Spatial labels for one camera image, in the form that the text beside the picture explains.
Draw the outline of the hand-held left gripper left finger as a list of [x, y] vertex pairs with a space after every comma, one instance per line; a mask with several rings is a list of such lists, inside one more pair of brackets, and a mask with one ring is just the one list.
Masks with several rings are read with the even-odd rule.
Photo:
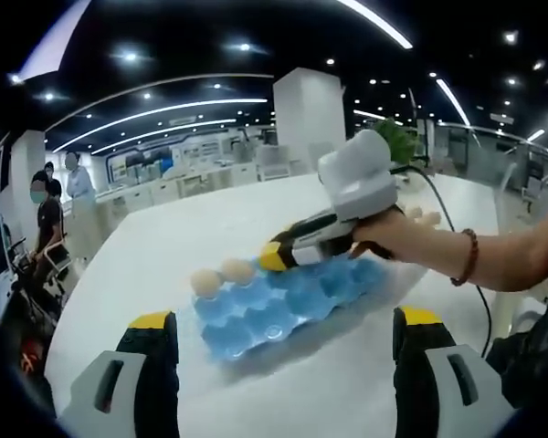
[[178, 363], [175, 313], [138, 317], [73, 381], [59, 424], [70, 437], [177, 437]]

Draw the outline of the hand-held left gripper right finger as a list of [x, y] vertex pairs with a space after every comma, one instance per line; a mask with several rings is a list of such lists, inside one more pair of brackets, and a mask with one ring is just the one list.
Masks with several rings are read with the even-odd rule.
[[397, 437], [494, 437], [514, 414], [500, 375], [435, 313], [394, 310]]

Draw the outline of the person's right hand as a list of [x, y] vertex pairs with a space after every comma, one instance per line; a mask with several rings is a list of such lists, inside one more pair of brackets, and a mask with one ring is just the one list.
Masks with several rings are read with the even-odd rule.
[[363, 219], [353, 230], [351, 257], [361, 256], [375, 243], [393, 258], [459, 278], [467, 255], [467, 238], [447, 230], [418, 224], [395, 209]]

